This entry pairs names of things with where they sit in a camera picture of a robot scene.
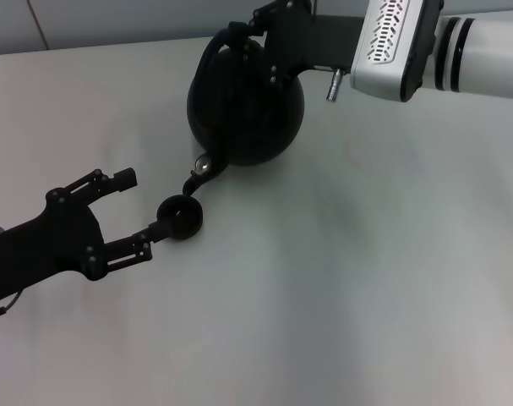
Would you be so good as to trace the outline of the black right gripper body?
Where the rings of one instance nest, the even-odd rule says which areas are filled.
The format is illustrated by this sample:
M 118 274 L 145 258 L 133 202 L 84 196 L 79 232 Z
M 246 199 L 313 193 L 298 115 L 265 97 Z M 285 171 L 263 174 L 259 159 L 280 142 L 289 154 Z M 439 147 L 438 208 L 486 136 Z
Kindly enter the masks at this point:
M 360 36 L 360 18 L 317 15 L 311 1 L 274 1 L 259 9 L 265 33 L 261 72 L 281 86 L 307 70 L 349 74 Z

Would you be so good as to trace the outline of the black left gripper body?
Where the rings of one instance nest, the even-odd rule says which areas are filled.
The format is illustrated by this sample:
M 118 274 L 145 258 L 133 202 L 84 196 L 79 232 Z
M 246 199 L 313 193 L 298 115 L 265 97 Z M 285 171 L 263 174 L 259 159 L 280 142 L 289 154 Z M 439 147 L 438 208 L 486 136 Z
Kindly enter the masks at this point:
M 36 218 L 0 233 L 0 300 L 59 272 L 105 276 L 104 240 L 89 203 L 55 189 Z

